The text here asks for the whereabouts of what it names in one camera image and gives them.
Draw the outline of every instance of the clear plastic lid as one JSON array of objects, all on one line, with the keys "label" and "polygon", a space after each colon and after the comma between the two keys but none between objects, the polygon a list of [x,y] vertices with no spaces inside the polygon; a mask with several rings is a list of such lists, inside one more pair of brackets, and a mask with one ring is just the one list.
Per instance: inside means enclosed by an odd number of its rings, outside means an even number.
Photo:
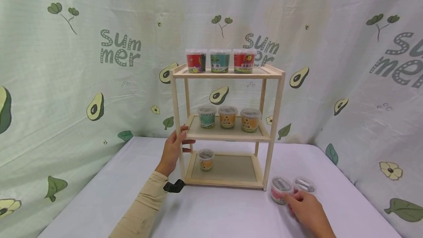
[{"label": "clear plastic lid", "polygon": [[313,193],[316,191],[316,185],[308,178],[305,177],[296,177],[293,180],[293,184],[302,191]]},{"label": "clear plastic lid", "polygon": [[185,54],[206,54],[207,49],[185,49]]},{"label": "clear plastic lid", "polygon": [[202,115],[215,115],[217,110],[216,107],[213,105],[204,105],[198,108],[198,114]]},{"label": "clear plastic lid", "polygon": [[231,49],[210,49],[210,54],[231,54]]},{"label": "clear plastic lid", "polygon": [[237,115],[238,109],[234,106],[223,105],[219,107],[219,114],[235,114]]},{"label": "clear plastic lid", "polygon": [[289,180],[283,177],[273,177],[272,186],[276,191],[280,192],[289,192],[292,190],[292,185]]},{"label": "clear plastic lid", "polygon": [[257,50],[256,49],[234,49],[234,54],[251,54],[256,55]]},{"label": "clear plastic lid", "polygon": [[249,119],[261,119],[261,112],[256,108],[243,108],[241,110],[241,116]]},{"label": "clear plastic lid", "polygon": [[198,156],[201,158],[201,160],[208,161],[214,157],[214,152],[211,149],[203,149],[198,152]]}]

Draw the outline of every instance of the table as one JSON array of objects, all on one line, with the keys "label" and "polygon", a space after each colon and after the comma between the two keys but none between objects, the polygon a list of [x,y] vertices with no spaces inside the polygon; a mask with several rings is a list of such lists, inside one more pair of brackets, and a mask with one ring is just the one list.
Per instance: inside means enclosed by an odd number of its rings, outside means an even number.
[{"label": "table", "polygon": [[[133,137],[78,193],[75,199],[41,233],[39,238],[106,238],[132,204],[157,166],[163,138]],[[267,145],[260,144],[264,166]],[[195,149],[254,152],[254,143],[197,141]],[[184,154],[188,161],[189,154]],[[174,183],[178,171],[170,176]],[[270,179],[305,176],[317,186],[316,196],[339,238],[400,235],[315,146],[275,144]],[[169,193],[153,225],[152,238],[311,237],[290,216],[287,207],[270,199],[267,191],[185,186]]]}]

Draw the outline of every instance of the shelf tier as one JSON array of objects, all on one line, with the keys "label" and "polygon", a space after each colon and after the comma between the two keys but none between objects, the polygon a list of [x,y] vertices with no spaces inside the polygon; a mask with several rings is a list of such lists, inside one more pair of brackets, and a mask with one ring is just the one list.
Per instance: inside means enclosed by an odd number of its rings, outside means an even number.
[{"label": "shelf tier", "polygon": [[213,167],[200,169],[198,152],[191,153],[184,182],[187,185],[214,185],[240,188],[263,188],[263,174],[254,154],[215,152]]},{"label": "shelf tier", "polygon": [[244,132],[241,127],[241,117],[237,116],[235,126],[232,129],[223,129],[220,127],[220,118],[215,116],[214,127],[204,129],[200,125],[198,115],[190,115],[187,120],[187,139],[210,140],[210,141],[254,141],[270,142],[269,133],[264,127],[262,120],[258,122],[258,129],[255,133]]},{"label": "shelf tier", "polygon": [[255,66],[251,74],[235,74],[234,68],[229,68],[229,73],[212,73],[210,67],[206,67],[204,73],[189,73],[186,64],[179,65],[173,69],[173,77],[175,78],[215,78],[215,79],[278,79],[282,77],[284,71],[272,66]]}]

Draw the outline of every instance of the plastic cup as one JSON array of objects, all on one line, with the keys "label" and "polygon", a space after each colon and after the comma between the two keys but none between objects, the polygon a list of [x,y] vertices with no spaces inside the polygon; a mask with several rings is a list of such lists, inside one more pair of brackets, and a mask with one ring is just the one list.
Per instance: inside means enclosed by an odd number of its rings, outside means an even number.
[{"label": "plastic cup", "polygon": [[234,73],[253,73],[256,49],[234,49]]},{"label": "plastic cup", "polygon": [[201,127],[210,129],[214,127],[214,119],[216,108],[213,105],[204,105],[198,108],[198,117],[200,118]]},{"label": "plastic cup", "polygon": [[285,200],[282,198],[284,193],[292,194],[292,184],[284,177],[273,177],[272,190],[270,191],[272,200],[276,204],[286,205]]},{"label": "plastic cup", "polygon": [[210,171],[213,168],[214,152],[211,149],[203,149],[198,152],[200,158],[200,169],[202,171]]},{"label": "plastic cup", "polygon": [[231,57],[230,49],[211,49],[211,72],[227,73],[229,71],[229,58]]},{"label": "plastic cup", "polygon": [[231,129],[235,126],[238,110],[234,106],[223,105],[219,107],[220,126],[223,129]]},{"label": "plastic cup", "polygon": [[248,133],[254,133],[259,127],[261,112],[255,108],[244,108],[241,110],[242,130]]},{"label": "plastic cup", "polygon": [[204,73],[206,71],[206,49],[186,49],[189,73]]},{"label": "plastic cup", "polygon": [[310,194],[315,194],[316,192],[316,185],[313,181],[306,177],[296,177],[292,184],[294,193],[297,193],[300,190]]}]

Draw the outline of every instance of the hand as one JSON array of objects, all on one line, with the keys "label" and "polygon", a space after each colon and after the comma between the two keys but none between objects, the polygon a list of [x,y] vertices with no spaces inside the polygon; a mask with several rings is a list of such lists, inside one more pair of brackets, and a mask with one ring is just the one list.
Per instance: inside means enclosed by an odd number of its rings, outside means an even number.
[{"label": "hand", "polygon": [[292,196],[284,194],[283,199],[288,203],[291,214],[311,230],[316,238],[336,238],[322,204],[314,195],[299,191]]},{"label": "hand", "polygon": [[[195,143],[195,140],[185,140],[187,137],[186,130],[188,128],[189,127],[185,125],[181,126],[181,135],[177,136],[176,130],[174,130],[169,138],[167,138],[164,143],[162,159],[156,168],[157,172],[168,177],[176,168],[181,144]],[[183,148],[183,152],[191,152],[191,149]]]}]

